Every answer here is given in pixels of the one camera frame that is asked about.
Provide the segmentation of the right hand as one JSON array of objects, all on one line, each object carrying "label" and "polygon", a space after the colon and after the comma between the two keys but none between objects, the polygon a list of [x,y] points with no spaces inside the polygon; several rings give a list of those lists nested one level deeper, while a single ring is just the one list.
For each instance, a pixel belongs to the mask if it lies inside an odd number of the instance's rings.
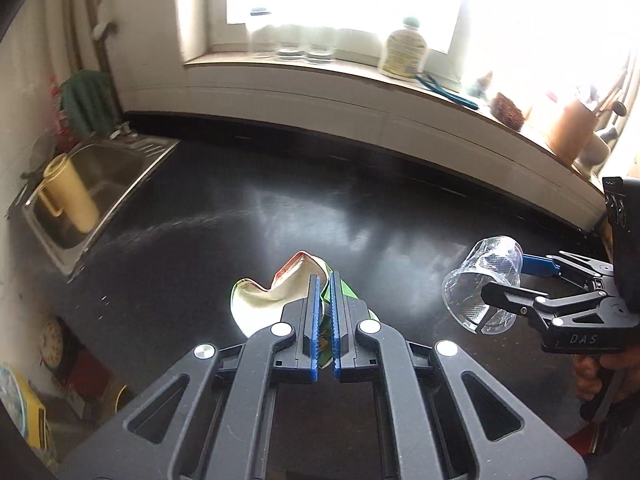
[{"label": "right hand", "polygon": [[598,374],[601,368],[624,370],[624,379],[616,394],[614,403],[623,401],[639,391],[639,348],[629,347],[624,352],[605,354],[596,360],[592,356],[573,356],[573,370],[576,379],[576,396],[580,400],[591,401],[602,389]]}]

